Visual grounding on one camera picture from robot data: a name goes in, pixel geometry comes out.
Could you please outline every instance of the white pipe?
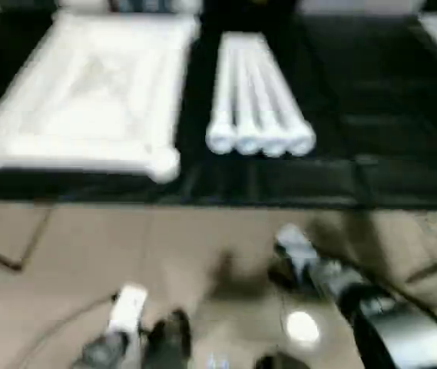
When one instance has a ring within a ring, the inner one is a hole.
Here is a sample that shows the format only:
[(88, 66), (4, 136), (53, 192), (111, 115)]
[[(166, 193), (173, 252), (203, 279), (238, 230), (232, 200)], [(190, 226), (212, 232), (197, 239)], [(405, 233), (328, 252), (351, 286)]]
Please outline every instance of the white pipe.
[(233, 124), (233, 61), (235, 54), (230, 45), (230, 35), (223, 35), (218, 55), (217, 72), (211, 122), (206, 131), (206, 143), (215, 154), (233, 150), (236, 139)]
[(241, 48), (240, 36), (233, 40), (233, 52), (237, 55), (237, 143), (242, 155), (254, 155), (262, 147), (261, 132), (256, 125), (253, 112), (252, 81), (247, 71), (246, 58)]
[(264, 38), (258, 38), (257, 40), (258, 42), (254, 43), (256, 50), (254, 58), (260, 63), (263, 75), (267, 77), (267, 83), (269, 83), (276, 97), (282, 123), (285, 125), (290, 137), (288, 151), (295, 156), (304, 156), (316, 144), (315, 132), (303, 117), (266, 40)]
[(164, 67), (154, 83), (158, 84), (157, 94), (153, 98), (154, 106), (149, 119), (149, 141), (151, 161), (148, 165), (149, 177), (156, 182), (174, 180), (180, 171), (180, 154), (174, 147), (174, 133), (179, 118), (181, 95), (186, 73), (187, 54), (194, 29), (187, 35), (168, 41)]
[(266, 83), (259, 65), (254, 58), (254, 53), (244, 47), (247, 53), (247, 69), (251, 70), (254, 91), (257, 98), (257, 110), (259, 113), (261, 136), (263, 141), (263, 153), (270, 158), (278, 158), (286, 153), (289, 145), (287, 132), (281, 128)]

